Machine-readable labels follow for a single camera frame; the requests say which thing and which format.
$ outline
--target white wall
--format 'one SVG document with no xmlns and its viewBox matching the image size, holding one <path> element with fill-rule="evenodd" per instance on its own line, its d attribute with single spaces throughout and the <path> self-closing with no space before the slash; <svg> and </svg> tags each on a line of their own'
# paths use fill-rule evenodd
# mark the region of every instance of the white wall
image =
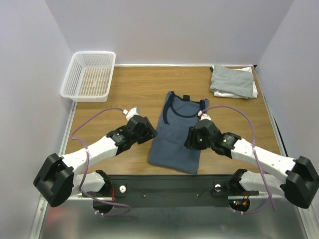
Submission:
<svg viewBox="0 0 319 239">
<path fill-rule="evenodd" d="M 72 52 L 117 64 L 257 64 L 293 0 L 46 0 Z"/>
<path fill-rule="evenodd" d="M 59 89 L 71 51 L 43 0 L 0 7 L 0 238 L 28 238 L 39 193 L 33 180 L 59 149 L 70 102 Z"/>
<path fill-rule="evenodd" d="M 257 74 L 289 156 L 319 171 L 319 1 L 295 0 Z M 319 193 L 313 201 L 319 219 Z"/>
</svg>

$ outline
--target folded gray cloth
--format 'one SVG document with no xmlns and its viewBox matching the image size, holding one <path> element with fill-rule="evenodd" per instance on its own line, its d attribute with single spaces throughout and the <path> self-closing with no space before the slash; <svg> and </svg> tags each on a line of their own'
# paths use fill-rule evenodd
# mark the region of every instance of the folded gray cloth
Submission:
<svg viewBox="0 0 319 239">
<path fill-rule="evenodd" d="M 250 72 L 215 65 L 210 89 L 212 92 L 220 91 L 251 98 L 253 95 L 253 82 L 254 76 Z"/>
</svg>

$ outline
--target white cloth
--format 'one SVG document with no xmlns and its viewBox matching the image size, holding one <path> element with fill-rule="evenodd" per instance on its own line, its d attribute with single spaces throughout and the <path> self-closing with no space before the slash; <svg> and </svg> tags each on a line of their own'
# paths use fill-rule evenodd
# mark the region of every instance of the white cloth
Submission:
<svg viewBox="0 0 319 239">
<path fill-rule="evenodd" d="M 253 73 L 251 67 L 245 67 L 245 68 L 237 69 L 237 70 L 247 71 L 247 72 L 250 72 L 251 74 Z M 225 97 L 225 98 L 245 98 L 245 97 L 238 96 L 238 95 L 235 95 L 232 93 L 225 93 L 225 92 L 220 92 L 220 91 L 214 92 L 214 96 Z M 251 98 L 257 98 L 257 96 L 258 96 L 258 91 L 257 91 L 256 83 L 254 81 L 253 82 L 253 95 Z"/>
</svg>

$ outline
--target basket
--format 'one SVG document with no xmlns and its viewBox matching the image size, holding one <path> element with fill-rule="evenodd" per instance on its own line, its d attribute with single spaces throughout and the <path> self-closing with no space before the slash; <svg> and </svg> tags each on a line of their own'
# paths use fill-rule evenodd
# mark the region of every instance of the basket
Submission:
<svg viewBox="0 0 319 239">
<path fill-rule="evenodd" d="M 61 96 L 76 102 L 105 102 L 110 91 L 115 53 L 78 51 L 66 72 Z"/>
</svg>

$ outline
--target white connector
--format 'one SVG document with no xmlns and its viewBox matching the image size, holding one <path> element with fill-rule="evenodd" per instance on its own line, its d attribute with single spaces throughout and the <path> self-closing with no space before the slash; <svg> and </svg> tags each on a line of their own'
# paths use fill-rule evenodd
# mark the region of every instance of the white connector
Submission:
<svg viewBox="0 0 319 239">
<path fill-rule="evenodd" d="M 204 114 L 203 111 L 199 111 L 197 113 L 198 117 L 199 117 L 199 120 L 204 120 L 204 119 L 207 119 L 207 120 L 211 120 L 211 118 L 209 117 L 208 114 Z"/>
<path fill-rule="evenodd" d="M 126 114 L 126 119 L 129 121 L 130 118 L 132 118 L 133 116 L 139 115 L 140 114 L 140 109 L 135 106 L 134 108 L 130 109 L 130 111 L 127 112 Z"/>
</svg>

